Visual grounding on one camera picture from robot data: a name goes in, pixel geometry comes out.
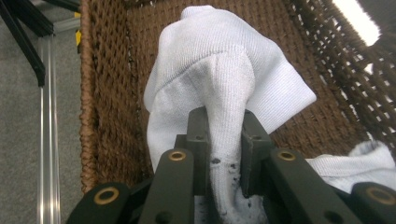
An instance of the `white cloth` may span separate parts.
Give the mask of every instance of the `white cloth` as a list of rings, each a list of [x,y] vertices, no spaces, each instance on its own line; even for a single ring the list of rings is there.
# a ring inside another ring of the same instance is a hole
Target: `white cloth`
[[[388,147],[381,142],[363,142],[347,157],[322,155],[308,159],[322,179],[347,193],[360,182],[375,182],[396,190],[396,166]]]
[[[316,100],[273,41],[233,13],[187,7],[161,36],[145,90],[153,168],[186,133],[188,115],[205,106],[211,138],[210,181],[224,223],[263,223],[262,198],[239,187],[245,109],[271,133]]]

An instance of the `wicker basket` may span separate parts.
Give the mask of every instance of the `wicker basket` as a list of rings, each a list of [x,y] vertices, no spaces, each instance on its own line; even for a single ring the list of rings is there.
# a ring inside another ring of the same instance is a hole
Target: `wicker basket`
[[[395,150],[396,4],[381,2],[362,2],[382,33],[366,47],[329,0],[82,0],[82,191],[152,175],[143,92],[162,29],[192,5],[230,10],[274,40],[318,97],[271,134],[279,147],[343,155],[370,134]]]

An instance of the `metal frame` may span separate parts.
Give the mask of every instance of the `metal frame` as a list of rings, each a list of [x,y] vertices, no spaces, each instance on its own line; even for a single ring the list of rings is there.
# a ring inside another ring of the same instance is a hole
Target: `metal frame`
[[[20,5],[25,4],[28,8],[28,12],[32,15],[32,20],[29,21],[26,19],[26,15],[21,12]],[[32,43],[30,42],[29,38],[27,37],[26,33],[23,31],[18,18],[22,21],[29,21],[26,25],[29,26],[37,35],[49,35],[52,27],[43,28],[42,26],[33,26],[32,22],[37,21],[39,24],[47,24],[45,20],[39,20],[38,17],[41,15],[40,11],[38,11],[35,7],[30,8],[32,4],[29,1],[7,1],[7,0],[0,0],[0,14],[3,18],[4,22],[6,23],[9,31],[14,36],[15,40],[17,41],[18,45],[20,46],[23,54],[26,56],[27,60],[29,61],[30,65],[32,65],[33,70],[35,71],[35,75],[37,77],[38,86],[44,86],[44,75],[45,75],[45,67],[44,64],[41,62],[40,58],[38,57],[35,48],[33,47]]]
[[[79,18],[54,24],[54,30],[57,33],[78,27]],[[38,52],[46,67],[46,85],[40,89],[41,115],[36,221],[40,224],[61,223],[54,38],[54,35],[46,35],[38,39]]]
[[[8,1],[14,13],[30,30],[37,36],[50,35],[53,33],[52,22],[38,10],[32,2],[26,0],[3,0]]]

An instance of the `gray carpet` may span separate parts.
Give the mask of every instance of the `gray carpet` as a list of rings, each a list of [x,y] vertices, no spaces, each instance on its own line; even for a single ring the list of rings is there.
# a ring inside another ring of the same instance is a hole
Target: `gray carpet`
[[[50,21],[73,12],[38,1]],[[26,33],[37,46],[37,37]],[[79,174],[80,59],[75,31],[55,37],[61,219],[82,197]],[[40,91],[35,73],[0,18],[0,223],[36,223]]]

